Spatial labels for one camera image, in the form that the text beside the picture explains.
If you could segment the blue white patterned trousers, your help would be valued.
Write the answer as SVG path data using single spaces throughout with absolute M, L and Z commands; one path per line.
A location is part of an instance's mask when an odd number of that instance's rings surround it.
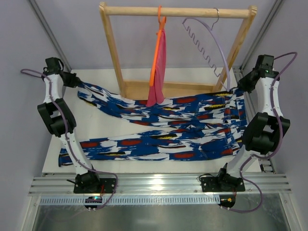
M 90 83 L 78 98 L 103 113 L 151 130 L 120 137 L 81 142 L 90 160 L 205 161 L 235 155 L 242 147 L 247 125 L 244 92 L 239 88 L 217 93 L 166 98 L 146 106 Z

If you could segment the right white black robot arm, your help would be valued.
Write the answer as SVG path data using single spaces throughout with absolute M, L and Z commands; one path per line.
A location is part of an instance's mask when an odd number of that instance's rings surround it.
M 271 55 L 258 56 L 253 70 L 238 82 L 243 91 L 256 90 L 259 112 L 245 128 L 238 154 L 216 176 L 221 192 L 237 191 L 243 185 L 243 173 L 256 159 L 263 159 L 268 153 L 276 154 L 290 127 L 290 120 L 280 110 L 280 73 L 273 69 L 274 60 Z

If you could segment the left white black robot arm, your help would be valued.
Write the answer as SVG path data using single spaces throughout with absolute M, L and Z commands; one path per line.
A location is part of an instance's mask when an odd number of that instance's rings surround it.
M 38 112 L 49 133 L 61 140 L 75 167 L 74 193 L 96 193 L 101 188 L 100 177 L 77 141 L 77 123 L 63 99 L 63 87 L 75 88 L 81 80 L 76 74 L 64 71 L 64 64 L 59 58 L 47 58 L 45 62 L 47 66 L 41 78 L 46 94 L 43 103 L 38 106 Z

